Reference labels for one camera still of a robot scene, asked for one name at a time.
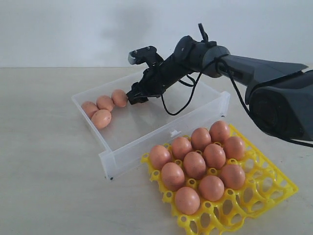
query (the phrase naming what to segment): egg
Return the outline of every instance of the egg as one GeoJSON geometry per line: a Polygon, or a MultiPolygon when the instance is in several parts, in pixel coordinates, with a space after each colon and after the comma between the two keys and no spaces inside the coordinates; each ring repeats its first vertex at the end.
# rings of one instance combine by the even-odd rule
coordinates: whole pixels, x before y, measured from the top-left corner
{"type": "Polygon", "coordinates": [[[186,174],[195,180],[201,179],[206,172],[206,165],[201,154],[190,152],[184,158],[183,167],[186,174]]]}
{"type": "Polygon", "coordinates": [[[246,144],[242,138],[232,136],[225,140],[223,149],[227,158],[241,160],[245,155],[246,144]]]}
{"type": "Polygon", "coordinates": [[[192,151],[191,142],[185,137],[177,137],[172,143],[174,158],[184,160],[187,153],[192,151]]]}
{"type": "Polygon", "coordinates": [[[149,160],[154,169],[161,170],[165,164],[171,162],[172,157],[163,145],[156,145],[150,150],[149,160]]]}
{"type": "Polygon", "coordinates": [[[124,108],[127,105],[128,97],[126,93],[121,89],[114,90],[111,98],[113,100],[113,103],[117,107],[124,108]]]}
{"type": "Polygon", "coordinates": [[[208,168],[221,169],[226,163],[225,152],[218,144],[209,144],[204,152],[203,157],[208,168]]]}
{"type": "Polygon", "coordinates": [[[94,126],[100,130],[105,128],[111,122],[111,113],[106,109],[100,109],[91,118],[94,126]]]}
{"type": "Polygon", "coordinates": [[[205,176],[200,181],[198,189],[201,196],[211,202],[220,200],[224,194],[224,184],[222,180],[215,175],[205,176]]]}
{"type": "Polygon", "coordinates": [[[113,100],[111,97],[107,95],[102,95],[97,98],[96,102],[99,109],[106,109],[112,112],[113,108],[115,107],[113,100]]]}
{"type": "Polygon", "coordinates": [[[219,120],[213,123],[210,127],[209,133],[212,142],[219,142],[223,144],[224,141],[230,136],[230,128],[225,121],[219,120]]]}
{"type": "Polygon", "coordinates": [[[91,118],[95,112],[99,110],[97,105],[91,101],[85,101],[81,107],[89,118],[91,118]]]}
{"type": "Polygon", "coordinates": [[[220,171],[220,179],[223,181],[226,188],[237,190],[244,185],[246,175],[241,166],[227,164],[220,171]]]}
{"type": "Polygon", "coordinates": [[[181,213],[192,215],[200,207],[200,197],[193,188],[182,187],[176,192],[175,205],[181,213]]]}
{"type": "Polygon", "coordinates": [[[171,191],[177,191],[185,184],[183,170],[176,163],[167,163],[161,170],[161,179],[165,187],[171,191]]]}
{"type": "Polygon", "coordinates": [[[191,135],[191,145],[194,150],[204,151],[205,147],[207,147],[211,143],[211,136],[207,129],[200,127],[194,130],[191,135]]]}

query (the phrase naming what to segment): transparent plastic bin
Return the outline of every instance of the transparent plastic bin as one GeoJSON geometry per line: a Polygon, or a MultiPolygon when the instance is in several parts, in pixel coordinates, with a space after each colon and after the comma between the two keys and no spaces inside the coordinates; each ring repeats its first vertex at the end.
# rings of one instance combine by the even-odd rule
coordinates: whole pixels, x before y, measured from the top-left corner
{"type": "MultiPolygon", "coordinates": [[[[210,126],[226,116],[230,94],[218,92],[199,81],[192,101],[177,116],[164,110],[161,98],[150,98],[142,104],[115,107],[111,123],[97,130],[82,110],[85,101],[96,102],[100,95],[111,95],[115,89],[128,92],[134,82],[142,78],[142,71],[113,82],[76,94],[73,102],[83,115],[90,130],[103,147],[99,154],[105,178],[112,181],[140,165],[142,153],[149,152],[156,144],[171,141],[179,135],[190,135],[199,126],[210,126]]],[[[177,82],[164,93],[164,101],[171,113],[185,105],[192,88],[177,82]]]]}

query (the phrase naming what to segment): plastic egg crate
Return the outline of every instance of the plastic egg crate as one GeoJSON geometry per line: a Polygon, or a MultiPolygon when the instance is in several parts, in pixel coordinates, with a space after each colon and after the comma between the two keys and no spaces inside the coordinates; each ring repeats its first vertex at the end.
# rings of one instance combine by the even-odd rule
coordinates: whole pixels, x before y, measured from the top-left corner
{"type": "MultiPolygon", "coordinates": [[[[287,178],[267,157],[247,140],[233,125],[229,125],[231,136],[239,136],[246,143],[246,152],[242,160],[228,159],[226,164],[238,164],[246,173],[244,186],[239,190],[225,188],[223,197],[210,202],[201,197],[198,191],[200,180],[186,178],[186,186],[195,189],[200,196],[201,205],[193,215],[180,213],[175,206],[176,192],[169,191],[161,181],[160,170],[155,170],[149,161],[149,153],[142,156],[141,162],[148,165],[151,181],[157,181],[162,201],[170,203],[172,216],[177,216],[177,223],[187,235],[221,235],[240,229],[247,217],[256,218],[281,201],[292,196],[298,187],[287,178]]],[[[170,151],[171,145],[164,146],[170,151]]],[[[182,167],[181,160],[173,162],[182,167]]],[[[207,169],[207,175],[219,175],[219,170],[207,169]]]]}

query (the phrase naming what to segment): wall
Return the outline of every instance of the wall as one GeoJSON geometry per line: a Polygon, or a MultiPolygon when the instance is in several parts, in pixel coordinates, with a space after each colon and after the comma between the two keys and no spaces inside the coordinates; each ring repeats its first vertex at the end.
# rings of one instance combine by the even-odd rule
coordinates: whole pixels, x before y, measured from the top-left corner
{"type": "Polygon", "coordinates": [[[0,67],[122,67],[154,45],[162,57],[185,35],[232,54],[313,62],[311,0],[2,0],[0,67]]]}

